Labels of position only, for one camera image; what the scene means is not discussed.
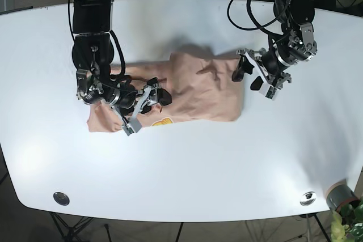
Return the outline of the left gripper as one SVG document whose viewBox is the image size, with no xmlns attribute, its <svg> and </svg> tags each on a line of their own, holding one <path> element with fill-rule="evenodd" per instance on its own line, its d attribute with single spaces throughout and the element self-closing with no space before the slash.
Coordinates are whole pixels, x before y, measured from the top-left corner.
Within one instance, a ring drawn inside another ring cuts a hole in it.
<svg viewBox="0 0 363 242">
<path fill-rule="evenodd" d="M 250 90 L 274 100 L 283 84 L 292 82 L 291 75 L 283 71 L 300 61 L 311 60 L 318 50 L 313 27 L 289 29 L 284 35 L 269 35 L 268 44 L 268 51 L 264 48 L 238 50 L 240 59 L 231 80 L 241 82 L 245 74 L 252 75 L 253 69 L 256 69 L 259 76 L 251 83 Z"/>
</svg>

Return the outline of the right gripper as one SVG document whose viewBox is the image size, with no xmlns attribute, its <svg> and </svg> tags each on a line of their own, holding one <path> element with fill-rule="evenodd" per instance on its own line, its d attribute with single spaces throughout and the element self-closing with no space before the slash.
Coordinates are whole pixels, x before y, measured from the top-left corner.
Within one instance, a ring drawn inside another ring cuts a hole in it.
<svg viewBox="0 0 363 242">
<path fill-rule="evenodd" d="M 138 90 L 131 85 L 132 79 L 129 75 L 116 82 L 116 87 L 102 83 L 90 71 L 84 69 L 77 70 L 76 79 L 77 98 L 87 105 L 94 105 L 103 100 L 107 105 L 114 106 L 113 112 L 122 121 L 121 127 L 127 136 L 141 130 L 142 125 L 137 118 L 139 113 L 146 114 L 156 104 L 164 107 L 172 103 L 171 94 L 159 84 L 158 78 L 148 80 L 144 86 L 139 99 L 139 111 L 134 109 Z"/>
</svg>

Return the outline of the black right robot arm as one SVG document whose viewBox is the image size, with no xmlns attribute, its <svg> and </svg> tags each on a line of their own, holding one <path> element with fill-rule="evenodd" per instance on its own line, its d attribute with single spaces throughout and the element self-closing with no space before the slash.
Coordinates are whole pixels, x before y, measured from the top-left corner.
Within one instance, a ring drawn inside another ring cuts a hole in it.
<svg viewBox="0 0 363 242">
<path fill-rule="evenodd" d="M 137 116 L 155 104 L 171 104 L 171 94 L 158 78 L 136 89 L 127 75 L 123 52 L 112 30 L 113 0 L 68 0 L 67 13 L 73 39 L 77 97 L 88 105 L 105 102 L 121 120 L 127 135 L 142 128 Z"/>
</svg>

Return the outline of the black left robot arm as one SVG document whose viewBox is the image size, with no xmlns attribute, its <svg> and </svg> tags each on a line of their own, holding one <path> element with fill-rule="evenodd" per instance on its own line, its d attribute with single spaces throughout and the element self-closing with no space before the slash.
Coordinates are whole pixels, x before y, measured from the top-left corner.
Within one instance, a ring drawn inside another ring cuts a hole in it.
<svg viewBox="0 0 363 242">
<path fill-rule="evenodd" d="M 250 30 L 262 31 L 268 36 L 268 49 L 238 51 L 240 60 L 232 80 L 240 82 L 246 74 L 256 71 L 258 76 L 250 89 L 274 99 L 284 83 L 292 81 L 286 70 L 299 62 L 311 60 L 317 54 L 313 27 L 315 8 L 312 0 L 274 0 L 274 19 L 260 24 L 251 5 L 252 0 L 246 0 L 247 14 L 254 24 Z"/>
</svg>

